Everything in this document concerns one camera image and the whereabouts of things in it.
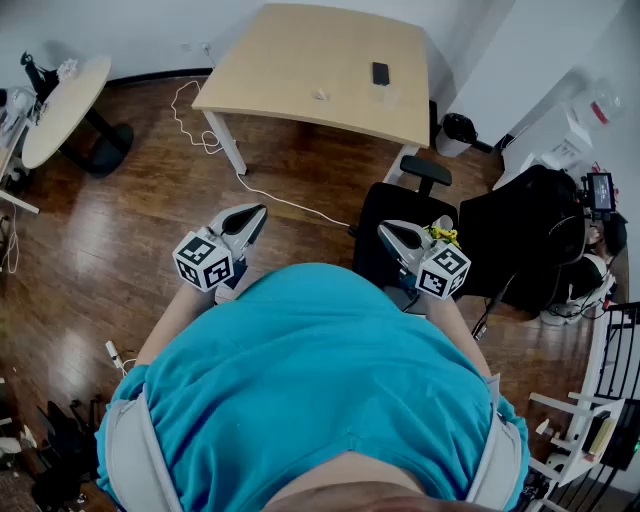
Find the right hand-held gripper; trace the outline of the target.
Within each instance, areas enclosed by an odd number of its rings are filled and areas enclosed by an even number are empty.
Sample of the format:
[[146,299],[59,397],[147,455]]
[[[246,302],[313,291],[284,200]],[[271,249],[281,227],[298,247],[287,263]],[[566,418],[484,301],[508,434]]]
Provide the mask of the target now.
[[403,311],[416,306],[419,298],[446,300],[464,283],[471,261],[454,244],[432,239],[424,228],[402,220],[384,220],[377,232],[400,265],[393,288],[407,296],[405,303],[399,303]]

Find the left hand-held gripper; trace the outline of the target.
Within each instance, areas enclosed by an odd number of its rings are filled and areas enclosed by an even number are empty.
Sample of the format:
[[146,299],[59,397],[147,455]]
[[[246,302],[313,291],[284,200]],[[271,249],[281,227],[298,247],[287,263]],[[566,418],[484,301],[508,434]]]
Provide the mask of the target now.
[[[234,215],[241,220],[236,237],[243,245],[253,245],[266,223],[268,209],[259,203],[246,203],[221,210],[209,222],[221,228]],[[172,256],[178,275],[201,292],[223,286],[235,289],[247,271],[246,258],[237,256],[231,245],[209,227],[190,231],[174,249]]]

